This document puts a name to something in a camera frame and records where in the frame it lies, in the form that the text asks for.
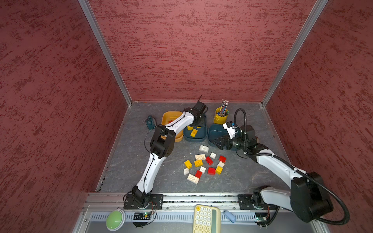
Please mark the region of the yellow rectangular bin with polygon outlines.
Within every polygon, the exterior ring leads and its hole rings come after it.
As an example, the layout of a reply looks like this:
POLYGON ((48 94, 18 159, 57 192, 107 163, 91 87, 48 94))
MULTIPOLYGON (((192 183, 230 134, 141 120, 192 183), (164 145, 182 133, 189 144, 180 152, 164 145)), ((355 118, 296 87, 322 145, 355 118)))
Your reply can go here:
MULTIPOLYGON (((162 125, 167 125, 167 124, 169 124, 170 120, 174 121, 177 118, 179 118, 181 115, 182 115, 182 112, 180 112, 180 111, 169 111, 169 112, 166 112, 166 113, 163 114, 161 124, 162 125)), ((182 139, 183 139, 183 137, 184 137, 184 133, 183 133, 183 130, 182 130, 180 133, 178 133, 176 135, 175 142, 181 142, 182 139)))

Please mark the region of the white long lego bottom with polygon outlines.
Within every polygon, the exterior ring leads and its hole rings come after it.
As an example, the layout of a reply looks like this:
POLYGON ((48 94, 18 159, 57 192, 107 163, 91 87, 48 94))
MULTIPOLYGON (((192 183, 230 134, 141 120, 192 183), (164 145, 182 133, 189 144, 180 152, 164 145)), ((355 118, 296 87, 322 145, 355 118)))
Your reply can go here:
POLYGON ((192 174, 188 175, 187 180, 194 183, 194 184, 198 184, 198 182, 199 182, 199 178, 192 175, 192 174))

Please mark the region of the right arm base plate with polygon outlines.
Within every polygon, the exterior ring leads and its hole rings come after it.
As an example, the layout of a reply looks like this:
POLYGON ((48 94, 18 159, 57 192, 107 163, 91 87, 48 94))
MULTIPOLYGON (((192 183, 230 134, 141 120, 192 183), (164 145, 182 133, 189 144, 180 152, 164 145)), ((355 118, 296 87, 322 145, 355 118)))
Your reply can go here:
POLYGON ((240 210, 276 210, 277 207, 275 205, 263 205, 263 207, 255 207, 252 202, 252 194, 238 194, 238 204, 240 207, 240 210))

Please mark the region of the long yellow lego top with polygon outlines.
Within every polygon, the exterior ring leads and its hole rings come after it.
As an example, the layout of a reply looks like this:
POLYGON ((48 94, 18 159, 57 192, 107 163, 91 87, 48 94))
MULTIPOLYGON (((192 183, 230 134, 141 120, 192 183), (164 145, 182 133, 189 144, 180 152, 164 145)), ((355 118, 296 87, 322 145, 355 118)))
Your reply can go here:
POLYGON ((192 132, 190 133, 190 136, 191 136, 192 138, 195 138, 196 135, 197 135, 197 133, 198 133, 198 130, 197 130, 197 129, 193 129, 192 132))

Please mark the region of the white curved lego top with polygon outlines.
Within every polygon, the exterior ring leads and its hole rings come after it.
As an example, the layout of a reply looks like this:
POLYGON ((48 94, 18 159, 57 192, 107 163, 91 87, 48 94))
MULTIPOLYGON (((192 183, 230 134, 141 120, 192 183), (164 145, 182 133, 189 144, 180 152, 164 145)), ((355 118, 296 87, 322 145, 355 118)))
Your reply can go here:
POLYGON ((204 146, 204 145, 200 145, 199 146, 199 151, 201 151, 203 153, 208 153, 209 152, 209 147, 208 146, 204 146))

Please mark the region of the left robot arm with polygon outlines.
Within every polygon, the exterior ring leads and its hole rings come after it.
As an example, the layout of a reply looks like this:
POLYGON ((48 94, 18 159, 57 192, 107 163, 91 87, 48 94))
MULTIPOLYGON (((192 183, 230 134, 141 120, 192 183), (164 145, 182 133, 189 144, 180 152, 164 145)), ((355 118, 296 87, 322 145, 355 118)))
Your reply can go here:
POLYGON ((196 126, 204 120, 206 113, 187 108, 180 117, 167 125, 155 127, 150 141, 149 160, 140 181, 132 188, 131 194, 140 208, 146 208, 151 201, 155 178, 164 160, 171 155, 176 135, 187 126, 196 126))

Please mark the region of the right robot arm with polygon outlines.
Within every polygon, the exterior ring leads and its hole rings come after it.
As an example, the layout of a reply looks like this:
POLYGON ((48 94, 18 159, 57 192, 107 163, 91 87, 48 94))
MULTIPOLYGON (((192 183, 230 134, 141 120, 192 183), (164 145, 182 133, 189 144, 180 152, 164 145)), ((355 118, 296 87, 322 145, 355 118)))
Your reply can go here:
POLYGON ((221 150, 242 150, 244 158, 266 167, 289 187, 288 190, 268 185, 256 188, 251 195, 254 208, 275 205, 278 209, 292 211, 306 223, 318 220, 330 225, 345 225, 349 222, 350 213, 346 204, 324 185, 318 173, 301 170, 277 156, 258 142, 250 125, 241 129, 233 122, 228 122, 223 128, 227 133, 214 137, 212 144, 221 150))

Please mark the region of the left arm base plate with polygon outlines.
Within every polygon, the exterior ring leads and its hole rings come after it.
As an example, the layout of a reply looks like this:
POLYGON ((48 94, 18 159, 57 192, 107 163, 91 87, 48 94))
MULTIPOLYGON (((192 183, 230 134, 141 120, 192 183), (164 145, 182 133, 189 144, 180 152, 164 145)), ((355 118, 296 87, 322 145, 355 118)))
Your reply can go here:
POLYGON ((150 194, 145 196, 144 200, 139 202, 132 194, 128 194, 124 199, 124 210, 151 210, 162 209, 163 194, 150 194))

